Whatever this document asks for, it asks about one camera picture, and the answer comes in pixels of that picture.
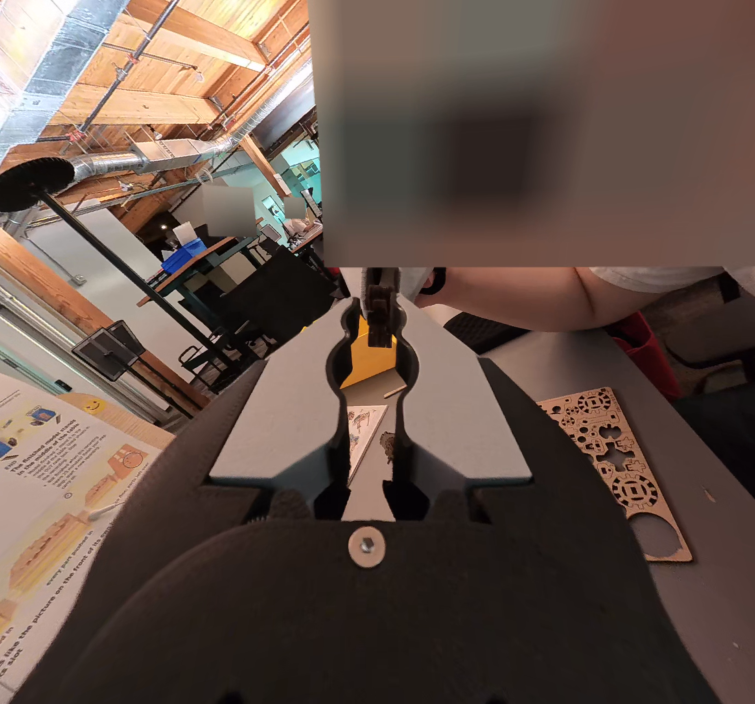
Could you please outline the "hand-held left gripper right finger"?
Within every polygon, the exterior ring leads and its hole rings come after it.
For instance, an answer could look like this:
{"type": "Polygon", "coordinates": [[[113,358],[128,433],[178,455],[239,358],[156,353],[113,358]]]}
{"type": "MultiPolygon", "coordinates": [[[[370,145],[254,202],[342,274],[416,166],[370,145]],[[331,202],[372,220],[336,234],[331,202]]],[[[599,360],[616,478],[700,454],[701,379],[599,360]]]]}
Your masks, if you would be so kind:
{"type": "Polygon", "coordinates": [[[530,482],[532,472],[478,355],[409,301],[394,301],[396,405],[392,482],[434,500],[530,482]]]}

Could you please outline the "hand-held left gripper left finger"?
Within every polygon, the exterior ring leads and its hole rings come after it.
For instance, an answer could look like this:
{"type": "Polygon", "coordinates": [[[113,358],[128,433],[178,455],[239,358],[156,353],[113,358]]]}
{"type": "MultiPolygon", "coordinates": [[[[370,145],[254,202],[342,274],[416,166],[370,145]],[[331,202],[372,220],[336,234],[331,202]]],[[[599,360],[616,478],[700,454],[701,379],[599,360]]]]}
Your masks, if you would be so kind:
{"type": "Polygon", "coordinates": [[[350,497],[341,387],[353,369],[360,303],[337,301],[266,362],[209,473],[212,483],[297,491],[308,505],[350,497]]]}

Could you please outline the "small dark wooden gear part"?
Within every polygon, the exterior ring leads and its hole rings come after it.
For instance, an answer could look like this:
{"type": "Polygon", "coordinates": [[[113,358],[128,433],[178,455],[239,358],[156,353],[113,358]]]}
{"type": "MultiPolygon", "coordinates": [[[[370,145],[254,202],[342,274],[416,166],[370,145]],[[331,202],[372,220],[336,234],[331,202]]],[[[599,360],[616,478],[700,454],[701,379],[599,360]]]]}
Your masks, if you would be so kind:
{"type": "Polygon", "coordinates": [[[365,295],[368,347],[390,349],[392,347],[394,290],[390,286],[370,284],[365,295]]]}

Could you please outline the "illustrated assembly booklet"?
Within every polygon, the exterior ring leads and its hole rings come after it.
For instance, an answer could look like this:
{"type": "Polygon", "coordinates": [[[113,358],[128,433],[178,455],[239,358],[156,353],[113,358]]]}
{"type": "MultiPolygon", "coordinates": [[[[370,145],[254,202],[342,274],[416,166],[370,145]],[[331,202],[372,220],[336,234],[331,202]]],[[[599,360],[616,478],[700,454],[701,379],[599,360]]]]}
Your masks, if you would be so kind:
{"type": "Polygon", "coordinates": [[[350,472],[348,484],[354,479],[372,438],[387,411],[388,406],[348,406],[347,422],[350,448],[350,472]]]}

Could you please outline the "black mesh chair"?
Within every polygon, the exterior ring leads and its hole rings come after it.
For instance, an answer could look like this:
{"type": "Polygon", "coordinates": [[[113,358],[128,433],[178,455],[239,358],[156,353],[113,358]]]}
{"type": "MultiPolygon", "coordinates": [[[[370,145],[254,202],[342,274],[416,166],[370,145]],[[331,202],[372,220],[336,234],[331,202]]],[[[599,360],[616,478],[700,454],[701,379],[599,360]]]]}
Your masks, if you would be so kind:
{"type": "Polygon", "coordinates": [[[331,272],[280,248],[231,292],[212,300],[209,315],[199,315],[225,357],[224,367],[199,346],[185,349],[180,364],[219,393],[324,315],[340,294],[331,272]]]}

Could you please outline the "yellow plastic bin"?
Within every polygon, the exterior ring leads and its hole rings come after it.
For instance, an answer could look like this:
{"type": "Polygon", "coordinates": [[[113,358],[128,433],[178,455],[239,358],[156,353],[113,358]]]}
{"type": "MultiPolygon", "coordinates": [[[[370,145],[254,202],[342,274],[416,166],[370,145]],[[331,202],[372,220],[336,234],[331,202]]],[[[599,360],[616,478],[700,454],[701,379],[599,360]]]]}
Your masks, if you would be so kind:
{"type": "Polygon", "coordinates": [[[395,368],[396,338],[392,338],[392,345],[389,349],[370,347],[368,338],[368,323],[363,317],[360,317],[358,335],[351,345],[353,369],[341,384],[342,389],[395,368]]]}

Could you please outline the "laser-cut wooden part sheet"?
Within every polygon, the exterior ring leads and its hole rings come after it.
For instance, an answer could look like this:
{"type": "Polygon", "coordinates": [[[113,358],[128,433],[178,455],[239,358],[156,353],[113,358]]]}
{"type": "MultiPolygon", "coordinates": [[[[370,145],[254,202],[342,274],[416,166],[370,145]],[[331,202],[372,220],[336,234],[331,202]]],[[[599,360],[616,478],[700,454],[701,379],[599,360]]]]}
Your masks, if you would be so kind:
{"type": "Polygon", "coordinates": [[[590,457],[628,521],[651,515],[674,531],[678,545],[671,554],[646,553],[647,562],[692,563],[693,554],[613,389],[554,397],[539,401],[538,407],[590,457]]]}

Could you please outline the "blue storage bin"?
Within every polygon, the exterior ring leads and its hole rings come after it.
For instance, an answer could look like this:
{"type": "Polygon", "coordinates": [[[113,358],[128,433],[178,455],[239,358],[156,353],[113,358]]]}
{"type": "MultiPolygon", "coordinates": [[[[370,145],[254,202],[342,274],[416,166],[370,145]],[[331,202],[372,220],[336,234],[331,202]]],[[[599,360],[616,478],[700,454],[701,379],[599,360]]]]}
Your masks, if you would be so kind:
{"type": "Polygon", "coordinates": [[[202,239],[195,237],[185,245],[178,248],[173,254],[168,256],[162,263],[162,270],[168,275],[178,272],[184,265],[189,263],[194,257],[199,256],[207,250],[207,246],[202,239]]]}

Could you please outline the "black framed panel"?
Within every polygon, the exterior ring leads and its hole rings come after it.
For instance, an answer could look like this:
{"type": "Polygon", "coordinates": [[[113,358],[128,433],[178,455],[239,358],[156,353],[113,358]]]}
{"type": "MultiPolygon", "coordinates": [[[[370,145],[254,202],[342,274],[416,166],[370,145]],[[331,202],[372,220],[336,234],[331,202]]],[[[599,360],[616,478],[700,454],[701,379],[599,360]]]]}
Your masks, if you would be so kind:
{"type": "Polygon", "coordinates": [[[127,373],[145,351],[123,320],[100,328],[71,348],[74,356],[110,382],[127,373]]]}

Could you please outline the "red plastic container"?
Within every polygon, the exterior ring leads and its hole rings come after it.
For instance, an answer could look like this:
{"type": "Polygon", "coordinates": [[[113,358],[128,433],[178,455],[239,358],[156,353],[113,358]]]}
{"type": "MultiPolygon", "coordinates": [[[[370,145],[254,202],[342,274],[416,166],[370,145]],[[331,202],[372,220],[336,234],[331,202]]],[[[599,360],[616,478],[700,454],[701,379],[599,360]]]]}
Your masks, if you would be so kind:
{"type": "Polygon", "coordinates": [[[674,403],[683,396],[676,375],[641,312],[606,325],[603,330],[666,400],[674,403]]]}

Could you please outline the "white t-shirt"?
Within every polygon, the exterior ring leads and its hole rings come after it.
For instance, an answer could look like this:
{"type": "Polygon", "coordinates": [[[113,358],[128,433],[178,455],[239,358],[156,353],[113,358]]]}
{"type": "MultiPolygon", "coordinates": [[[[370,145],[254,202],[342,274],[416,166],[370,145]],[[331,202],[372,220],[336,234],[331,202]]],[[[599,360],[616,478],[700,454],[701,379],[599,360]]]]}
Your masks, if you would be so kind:
{"type": "Polygon", "coordinates": [[[602,281],[644,294],[667,294],[727,273],[723,267],[590,267],[602,281]]]}

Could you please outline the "black ceiling pipe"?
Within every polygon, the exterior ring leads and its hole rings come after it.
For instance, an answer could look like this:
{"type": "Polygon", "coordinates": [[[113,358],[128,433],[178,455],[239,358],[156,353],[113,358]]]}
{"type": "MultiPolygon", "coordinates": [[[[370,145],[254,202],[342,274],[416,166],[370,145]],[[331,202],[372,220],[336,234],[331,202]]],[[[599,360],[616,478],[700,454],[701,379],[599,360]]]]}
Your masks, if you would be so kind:
{"type": "Polygon", "coordinates": [[[143,40],[140,42],[137,49],[134,50],[132,54],[127,55],[127,63],[125,67],[116,73],[116,78],[113,83],[111,83],[111,85],[107,88],[105,94],[102,95],[101,99],[92,109],[88,117],[79,125],[79,130],[81,132],[86,132],[89,129],[90,125],[94,123],[95,118],[99,115],[104,106],[107,105],[108,101],[118,90],[119,86],[128,77],[131,70],[137,66],[146,49],[153,42],[156,34],[165,25],[165,22],[168,20],[170,15],[172,15],[176,10],[180,1],[181,0],[170,0],[166,3],[165,8],[160,12],[156,21],[152,24],[150,29],[144,33],[143,40]]]}

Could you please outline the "black pole stand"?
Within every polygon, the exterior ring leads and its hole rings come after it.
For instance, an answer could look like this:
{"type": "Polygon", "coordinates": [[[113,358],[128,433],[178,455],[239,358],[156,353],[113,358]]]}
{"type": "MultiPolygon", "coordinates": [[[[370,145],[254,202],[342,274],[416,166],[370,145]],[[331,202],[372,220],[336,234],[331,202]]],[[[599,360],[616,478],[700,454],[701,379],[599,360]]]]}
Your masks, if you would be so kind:
{"type": "Polygon", "coordinates": [[[214,359],[222,361],[229,372],[239,377],[243,372],[239,361],[230,358],[218,348],[209,337],[205,336],[162,295],[156,293],[136,271],[67,211],[63,204],[53,198],[52,193],[59,192],[65,186],[63,181],[71,181],[73,178],[74,170],[71,163],[62,158],[40,158],[22,163],[1,175],[1,210],[2,212],[17,212],[31,209],[38,202],[46,204],[81,239],[125,275],[148,300],[156,303],[165,314],[200,342],[214,359]]]}

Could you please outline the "silver round air duct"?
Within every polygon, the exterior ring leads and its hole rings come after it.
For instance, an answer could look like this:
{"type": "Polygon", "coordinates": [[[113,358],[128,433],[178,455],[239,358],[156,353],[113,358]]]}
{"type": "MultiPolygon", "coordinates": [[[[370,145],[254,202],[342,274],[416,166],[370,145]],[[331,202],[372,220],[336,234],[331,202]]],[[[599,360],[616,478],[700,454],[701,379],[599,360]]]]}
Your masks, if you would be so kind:
{"type": "Polygon", "coordinates": [[[229,154],[242,140],[297,87],[313,75],[311,55],[291,70],[272,94],[246,117],[230,122],[228,128],[212,140],[174,139],[134,143],[126,152],[85,154],[63,159],[63,190],[71,189],[91,177],[109,173],[155,173],[191,167],[217,156],[229,154]]]}

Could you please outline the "silver rectangular air duct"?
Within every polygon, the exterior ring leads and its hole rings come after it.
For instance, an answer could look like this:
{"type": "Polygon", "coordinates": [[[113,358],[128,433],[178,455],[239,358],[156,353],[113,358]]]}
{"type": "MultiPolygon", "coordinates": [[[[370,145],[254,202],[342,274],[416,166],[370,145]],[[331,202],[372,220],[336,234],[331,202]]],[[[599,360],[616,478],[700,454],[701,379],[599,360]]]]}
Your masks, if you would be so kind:
{"type": "Polygon", "coordinates": [[[2,0],[2,160],[41,136],[128,1],[2,0]]]}

